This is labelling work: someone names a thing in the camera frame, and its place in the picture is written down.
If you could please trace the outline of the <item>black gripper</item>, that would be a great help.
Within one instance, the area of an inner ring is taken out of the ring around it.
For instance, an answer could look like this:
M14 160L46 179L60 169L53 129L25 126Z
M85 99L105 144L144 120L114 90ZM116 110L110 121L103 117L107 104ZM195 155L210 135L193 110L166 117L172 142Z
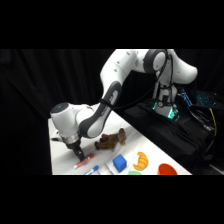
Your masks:
M80 145L81 145L80 139L78 139L77 141L73 141L73 142L68 141L66 143L66 147L68 149L73 150L75 155L79 158L79 160L83 161L86 157L85 157L84 153L80 151L80 149L81 149Z

